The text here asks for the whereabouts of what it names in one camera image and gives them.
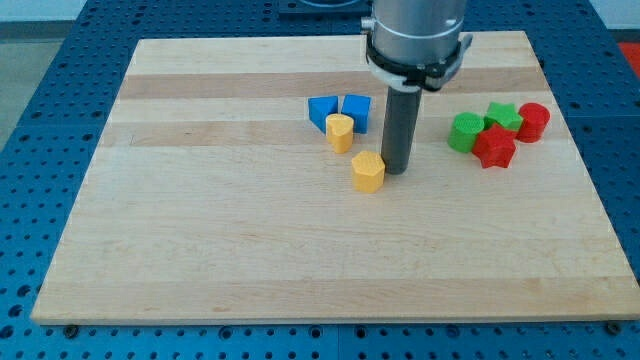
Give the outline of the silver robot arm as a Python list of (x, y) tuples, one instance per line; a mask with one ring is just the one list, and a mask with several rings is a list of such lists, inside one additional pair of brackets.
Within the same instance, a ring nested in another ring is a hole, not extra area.
[(386, 172), (406, 171), (422, 93), (458, 73), (473, 37), (461, 36), (465, 0), (375, 0), (361, 21), (365, 59), (387, 87), (381, 157)]

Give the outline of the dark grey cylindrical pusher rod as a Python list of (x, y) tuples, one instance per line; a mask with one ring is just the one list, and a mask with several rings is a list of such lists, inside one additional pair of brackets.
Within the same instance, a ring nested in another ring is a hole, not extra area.
[(421, 97), (421, 90), (402, 92), (388, 88), (381, 157), (389, 174), (402, 174), (408, 167)]

